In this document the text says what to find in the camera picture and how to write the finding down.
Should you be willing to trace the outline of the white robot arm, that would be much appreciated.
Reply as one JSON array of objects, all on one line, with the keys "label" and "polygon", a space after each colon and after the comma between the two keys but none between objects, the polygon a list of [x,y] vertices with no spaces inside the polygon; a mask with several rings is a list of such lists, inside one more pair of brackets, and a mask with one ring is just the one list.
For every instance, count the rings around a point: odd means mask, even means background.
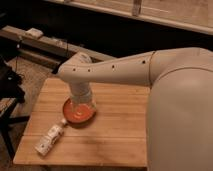
[{"label": "white robot arm", "polygon": [[72,99],[92,99],[91,82],[151,88],[146,114],[148,171],[213,171],[213,52],[157,50],[94,63],[78,52],[58,69]]}]

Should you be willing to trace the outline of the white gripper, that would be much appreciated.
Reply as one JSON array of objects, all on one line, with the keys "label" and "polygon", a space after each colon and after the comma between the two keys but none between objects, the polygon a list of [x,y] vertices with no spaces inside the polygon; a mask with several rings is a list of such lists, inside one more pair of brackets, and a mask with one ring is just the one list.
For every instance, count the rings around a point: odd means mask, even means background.
[{"label": "white gripper", "polygon": [[93,116],[96,107],[92,99],[92,90],[88,83],[71,83],[69,85],[75,113],[81,112],[85,116]]}]

